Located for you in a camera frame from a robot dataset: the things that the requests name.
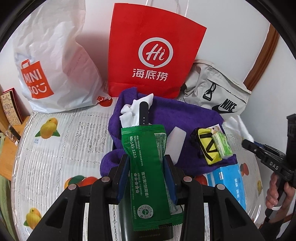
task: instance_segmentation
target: fruit pattern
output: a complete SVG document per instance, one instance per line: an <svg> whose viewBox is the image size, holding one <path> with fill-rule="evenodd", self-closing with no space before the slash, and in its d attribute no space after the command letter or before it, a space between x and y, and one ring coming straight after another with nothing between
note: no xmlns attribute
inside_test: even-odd
<svg viewBox="0 0 296 241"><path fill-rule="evenodd" d="M111 106L113 103L113 99L107 99L107 100L103 100L99 103L99 105L103 106L103 107L109 107Z"/></svg>
<svg viewBox="0 0 296 241"><path fill-rule="evenodd" d="M82 175L78 175L75 177L69 178L64 185L64 189L66 189L70 184L77 184L79 187L92 185L97 180L96 177L84 177Z"/></svg>
<svg viewBox="0 0 296 241"><path fill-rule="evenodd" d="M194 179L196 181L198 181L201 185L208 186L207 179L206 179L206 177L204 175L196 176Z"/></svg>
<svg viewBox="0 0 296 241"><path fill-rule="evenodd" d="M240 165L239 167L240 171L241 171L241 175L244 176L248 176L249 175L249 168L247 166L247 164L243 163Z"/></svg>
<svg viewBox="0 0 296 241"><path fill-rule="evenodd" d="M258 196L259 196L261 194L261 192L262 192L262 189L263 189L260 180L257 182L257 189L258 189Z"/></svg>
<svg viewBox="0 0 296 241"><path fill-rule="evenodd" d="M40 131L35 135L35 137L42 137L43 139L48 139L51 136L59 137L60 134L57 131L57 119L50 118L47 120L45 124L43 124L40 128Z"/></svg>
<svg viewBox="0 0 296 241"><path fill-rule="evenodd" d="M29 213L27 213L24 225L30 227L31 229L34 229L41 220L41 218L42 216L38 209L33 207L30 209Z"/></svg>

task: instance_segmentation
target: book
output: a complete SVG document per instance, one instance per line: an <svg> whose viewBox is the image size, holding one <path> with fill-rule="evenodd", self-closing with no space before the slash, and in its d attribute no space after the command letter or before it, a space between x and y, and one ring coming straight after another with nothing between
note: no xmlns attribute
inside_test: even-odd
<svg viewBox="0 0 296 241"><path fill-rule="evenodd" d="M11 125L21 125L23 123L23 119L15 100L14 91L14 88L12 88L3 92L0 96L0 100L9 123Z"/></svg>

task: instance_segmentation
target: nike bag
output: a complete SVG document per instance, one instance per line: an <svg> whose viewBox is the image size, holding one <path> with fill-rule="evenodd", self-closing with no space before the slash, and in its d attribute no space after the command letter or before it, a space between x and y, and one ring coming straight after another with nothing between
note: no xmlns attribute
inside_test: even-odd
<svg viewBox="0 0 296 241"><path fill-rule="evenodd" d="M185 102L215 110L224 120L240 115L251 94L242 82L226 77L204 60L194 61L185 85Z"/></svg>
<svg viewBox="0 0 296 241"><path fill-rule="evenodd" d="M15 63L34 111L61 112L109 98L95 64L75 41L84 19L85 0L50 0L16 30Z"/></svg>
<svg viewBox="0 0 296 241"><path fill-rule="evenodd" d="M206 28L155 7L115 3L108 60L109 94L137 87L143 94L175 98Z"/></svg>

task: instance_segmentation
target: yellow lemon print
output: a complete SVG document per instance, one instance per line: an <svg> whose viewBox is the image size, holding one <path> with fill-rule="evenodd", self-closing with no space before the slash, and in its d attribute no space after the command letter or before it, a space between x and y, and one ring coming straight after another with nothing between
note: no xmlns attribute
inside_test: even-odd
<svg viewBox="0 0 296 241"><path fill-rule="evenodd" d="M262 189L263 189L260 180L257 182L257 189L258 189L258 196L259 196L261 194L261 192L262 192Z"/></svg>
<svg viewBox="0 0 296 241"><path fill-rule="evenodd" d="M27 213L24 225L29 226L31 229L34 229L41 220L41 218L42 217L38 209L33 207L30 209L29 213Z"/></svg>
<svg viewBox="0 0 296 241"><path fill-rule="evenodd" d="M57 131L58 121L56 118L50 118L45 124L40 128L40 131L35 135L35 137L42 137L43 139L48 139L51 136L59 137L60 134Z"/></svg>

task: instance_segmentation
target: green packet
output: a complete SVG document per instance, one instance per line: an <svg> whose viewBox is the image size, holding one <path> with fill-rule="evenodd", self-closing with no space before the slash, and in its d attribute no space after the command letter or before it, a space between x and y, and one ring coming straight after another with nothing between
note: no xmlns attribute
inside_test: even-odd
<svg viewBox="0 0 296 241"><path fill-rule="evenodd" d="M214 143L222 159L227 159L233 156L233 152L229 146L226 135L217 131L212 135L212 139L214 140Z"/></svg>
<svg viewBox="0 0 296 241"><path fill-rule="evenodd" d="M140 231L181 224L183 209L171 201L162 171L166 145L164 126L122 128L121 135L131 163L133 229Z"/></svg>

